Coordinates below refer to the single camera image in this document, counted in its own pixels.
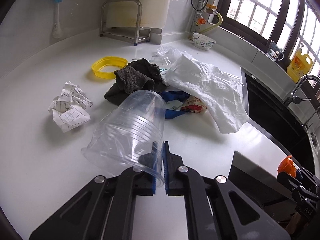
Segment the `white plastic bag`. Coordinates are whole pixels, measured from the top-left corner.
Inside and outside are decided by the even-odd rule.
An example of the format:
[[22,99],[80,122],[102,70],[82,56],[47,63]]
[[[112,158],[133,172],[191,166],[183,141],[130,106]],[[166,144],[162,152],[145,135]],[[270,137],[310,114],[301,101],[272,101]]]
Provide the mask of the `white plastic bag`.
[[237,85],[217,66],[181,55],[161,76],[165,85],[200,99],[220,133],[236,133],[248,121]]

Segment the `dark grey rag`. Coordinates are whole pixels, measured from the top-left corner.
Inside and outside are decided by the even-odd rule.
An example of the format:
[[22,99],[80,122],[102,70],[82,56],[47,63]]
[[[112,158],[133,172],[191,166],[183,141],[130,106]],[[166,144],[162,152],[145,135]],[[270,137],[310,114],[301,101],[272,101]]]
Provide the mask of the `dark grey rag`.
[[150,90],[161,94],[167,86],[163,83],[159,66],[146,59],[130,62],[114,72],[116,82],[105,93],[104,98],[119,106],[130,94],[139,90]]

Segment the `red white snack wrapper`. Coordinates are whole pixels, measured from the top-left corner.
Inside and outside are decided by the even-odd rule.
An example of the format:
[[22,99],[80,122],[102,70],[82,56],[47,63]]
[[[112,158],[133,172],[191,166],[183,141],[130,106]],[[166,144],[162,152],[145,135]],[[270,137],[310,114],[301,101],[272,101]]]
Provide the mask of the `red white snack wrapper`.
[[197,97],[189,96],[187,100],[182,104],[181,111],[202,113],[207,110],[206,105]]

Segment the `crumpled clear plastic wrap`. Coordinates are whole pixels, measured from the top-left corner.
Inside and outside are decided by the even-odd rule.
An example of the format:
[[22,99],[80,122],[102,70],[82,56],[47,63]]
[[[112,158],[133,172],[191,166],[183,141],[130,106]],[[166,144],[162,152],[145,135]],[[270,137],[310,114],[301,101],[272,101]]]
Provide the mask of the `crumpled clear plastic wrap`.
[[152,55],[150,62],[157,64],[159,67],[169,67],[182,55],[192,57],[191,54],[184,50],[178,50],[171,46],[160,46]]

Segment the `white patterned ceramic bowl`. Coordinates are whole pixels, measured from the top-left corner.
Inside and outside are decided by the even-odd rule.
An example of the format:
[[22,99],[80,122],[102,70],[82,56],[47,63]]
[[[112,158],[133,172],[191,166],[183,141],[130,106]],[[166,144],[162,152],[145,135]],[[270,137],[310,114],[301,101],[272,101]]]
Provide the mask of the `white patterned ceramic bowl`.
[[195,47],[202,50],[210,50],[212,49],[213,45],[216,44],[216,41],[214,39],[199,33],[192,34],[192,41]]

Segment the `orange peel scrap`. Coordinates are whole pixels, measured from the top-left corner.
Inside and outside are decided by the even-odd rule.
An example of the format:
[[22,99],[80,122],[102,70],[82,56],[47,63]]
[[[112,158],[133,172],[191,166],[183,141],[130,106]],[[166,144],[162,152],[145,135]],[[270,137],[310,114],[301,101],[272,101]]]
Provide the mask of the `orange peel scrap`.
[[296,177],[296,167],[292,159],[292,155],[288,155],[279,164],[277,169],[277,174],[280,174],[281,172],[285,172],[286,174],[292,176],[293,178]]

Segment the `glass mug with cartoon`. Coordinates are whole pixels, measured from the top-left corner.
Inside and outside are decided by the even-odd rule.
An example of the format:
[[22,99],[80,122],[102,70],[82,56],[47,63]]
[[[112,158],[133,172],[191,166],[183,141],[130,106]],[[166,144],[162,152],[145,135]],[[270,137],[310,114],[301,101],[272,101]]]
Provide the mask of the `glass mug with cartoon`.
[[279,48],[273,40],[270,41],[266,55],[274,62],[284,59],[283,50]]

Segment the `black kitchen sink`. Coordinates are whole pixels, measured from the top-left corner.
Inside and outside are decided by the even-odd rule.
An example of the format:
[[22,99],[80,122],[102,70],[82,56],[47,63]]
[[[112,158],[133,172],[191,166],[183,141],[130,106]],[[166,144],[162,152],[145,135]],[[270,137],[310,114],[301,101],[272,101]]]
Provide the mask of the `black kitchen sink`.
[[315,153],[306,130],[262,82],[241,69],[243,104],[249,123],[259,129],[299,167],[316,173]]

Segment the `printed paper ball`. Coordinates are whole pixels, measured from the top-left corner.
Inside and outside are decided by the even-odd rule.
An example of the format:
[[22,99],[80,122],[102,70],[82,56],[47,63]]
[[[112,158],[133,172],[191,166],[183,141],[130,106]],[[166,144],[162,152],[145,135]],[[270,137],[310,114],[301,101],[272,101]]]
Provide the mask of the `printed paper ball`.
[[89,122],[91,116],[86,109],[92,105],[93,102],[80,86],[68,81],[60,95],[53,99],[48,112],[61,131],[66,133]]

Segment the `stainless steel rack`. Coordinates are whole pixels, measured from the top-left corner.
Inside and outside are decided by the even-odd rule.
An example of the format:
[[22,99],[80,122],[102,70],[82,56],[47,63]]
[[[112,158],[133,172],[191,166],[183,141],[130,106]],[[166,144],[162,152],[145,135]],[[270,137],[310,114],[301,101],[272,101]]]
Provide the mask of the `stainless steel rack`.
[[100,9],[99,35],[134,46],[150,42],[151,28],[142,26],[142,14],[140,0],[107,0]]

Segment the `blue white bottle brush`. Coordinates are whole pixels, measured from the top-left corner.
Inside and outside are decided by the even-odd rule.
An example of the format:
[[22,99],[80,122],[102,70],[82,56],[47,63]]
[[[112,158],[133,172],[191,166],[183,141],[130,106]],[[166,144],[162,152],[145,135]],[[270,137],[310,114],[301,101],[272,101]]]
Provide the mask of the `blue white bottle brush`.
[[62,29],[60,24],[60,3],[62,0],[54,0],[55,8],[54,8],[54,23],[52,29],[52,37],[54,39],[60,39],[62,37]]

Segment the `clear plastic cup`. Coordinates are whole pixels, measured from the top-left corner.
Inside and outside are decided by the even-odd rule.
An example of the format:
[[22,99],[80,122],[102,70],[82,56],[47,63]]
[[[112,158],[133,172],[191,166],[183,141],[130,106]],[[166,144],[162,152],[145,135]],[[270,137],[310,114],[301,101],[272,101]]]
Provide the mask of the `clear plastic cup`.
[[149,90],[129,95],[99,122],[83,156],[109,176],[131,167],[152,175],[156,186],[162,176],[165,101]]

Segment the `yellow oil bottle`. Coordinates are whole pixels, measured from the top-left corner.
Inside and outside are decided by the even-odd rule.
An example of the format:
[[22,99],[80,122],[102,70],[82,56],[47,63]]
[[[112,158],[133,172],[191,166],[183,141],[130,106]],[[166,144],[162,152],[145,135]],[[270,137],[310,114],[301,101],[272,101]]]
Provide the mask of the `yellow oil bottle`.
[[293,59],[286,70],[289,77],[291,77],[295,83],[297,83],[302,76],[308,74],[313,66],[313,60],[308,53],[302,54],[303,47],[304,44],[296,50]]

